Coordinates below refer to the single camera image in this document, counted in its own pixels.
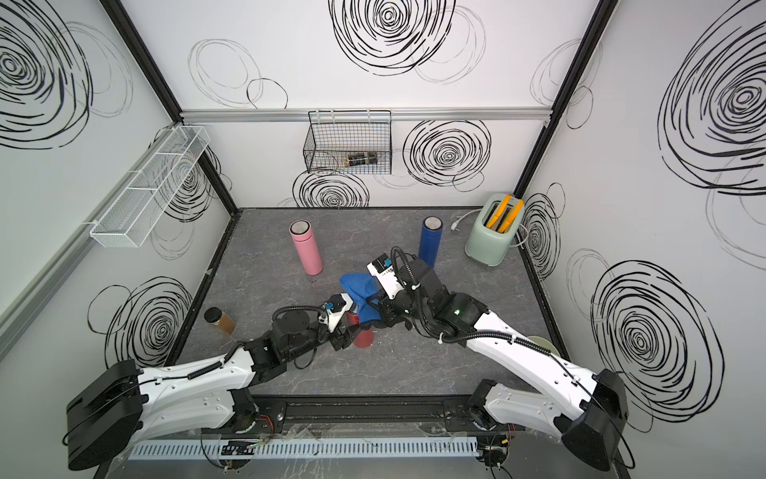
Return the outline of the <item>blue cloth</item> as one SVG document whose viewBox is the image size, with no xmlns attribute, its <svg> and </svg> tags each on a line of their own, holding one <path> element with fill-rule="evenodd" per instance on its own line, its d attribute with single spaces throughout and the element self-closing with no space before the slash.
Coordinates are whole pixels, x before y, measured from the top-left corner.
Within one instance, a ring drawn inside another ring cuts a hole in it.
<svg viewBox="0 0 766 479">
<path fill-rule="evenodd" d="M 381 321 L 379 301 L 381 299 L 377 279 L 369 273 L 347 273 L 339 279 L 345 293 L 356 305 L 356 315 L 361 323 Z"/>
</svg>

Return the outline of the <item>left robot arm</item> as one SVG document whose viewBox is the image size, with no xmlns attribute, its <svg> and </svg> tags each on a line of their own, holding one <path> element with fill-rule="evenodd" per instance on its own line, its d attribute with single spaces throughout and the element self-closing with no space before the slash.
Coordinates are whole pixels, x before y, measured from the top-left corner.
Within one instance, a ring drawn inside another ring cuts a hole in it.
<svg viewBox="0 0 766 479">
<path fill-rule="evenodd" d="M 248 429 L 259 414 L 249 389 L 325 343 L 349 347 L 353 307 L 344 295 L 320 307 L 282 307 L 264 335 L 212 358 L 162 367 L 116 362 L 66 407 L 69 469 L 100 466 L 132 445 L 186 429 Z"/>
</svg>

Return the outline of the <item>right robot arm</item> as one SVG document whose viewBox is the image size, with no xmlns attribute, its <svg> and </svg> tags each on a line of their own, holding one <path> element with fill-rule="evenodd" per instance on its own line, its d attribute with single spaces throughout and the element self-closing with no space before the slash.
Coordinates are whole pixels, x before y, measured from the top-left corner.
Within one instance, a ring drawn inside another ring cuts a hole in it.
<svg viewBox="0 0 766 479">
<path fill-rule="evenodd" d="M 596 470 L 609 471 L 618 463 L 628 399 L 617 373 L 595 373 L 551 353 L 482 301 L 449 291 L 432 267 L 408 259 L 400 247 L 379 255 L 367 269 L 380 287 L 370 303 L 385 327 L 409 323 L 428 339 L 495 361 L 532 387 L 522 391 L 482 381 L 470 402 L 478 425 L 490 429 L 514 424 L 556 437 Z"/>
</svg>

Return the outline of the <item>pink thermos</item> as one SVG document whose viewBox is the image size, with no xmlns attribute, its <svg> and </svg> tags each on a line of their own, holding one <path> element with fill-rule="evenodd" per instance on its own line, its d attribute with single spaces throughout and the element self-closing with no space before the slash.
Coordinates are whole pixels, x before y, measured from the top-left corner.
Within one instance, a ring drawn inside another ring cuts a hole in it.
<svg viewBox="0 0 766 479">
<path fill-rule="evenodd" d="M 309 221 L 297 220 L 293 222 L 289 227 L 289 233 L 305 273 L 307 275 L 319 275 L 323 270 L 323 263 Z"/>
</svg>

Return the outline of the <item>red thermos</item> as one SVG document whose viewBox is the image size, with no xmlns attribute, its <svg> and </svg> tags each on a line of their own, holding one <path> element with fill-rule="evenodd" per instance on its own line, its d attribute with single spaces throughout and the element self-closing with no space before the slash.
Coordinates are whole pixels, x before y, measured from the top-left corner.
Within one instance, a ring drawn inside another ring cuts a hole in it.
<svg viewBox="0 0 766 479">
<path fill-rule="evenodd" d="M 374 332 L 368 321 L 361 321 L 358 307 L 351 309 L 351 312 L 348 314 L 348 322 L 351 327 L 356 327 L 354 345 L 360 349 L 371 346 L 374 341 Z"/>
</svg>

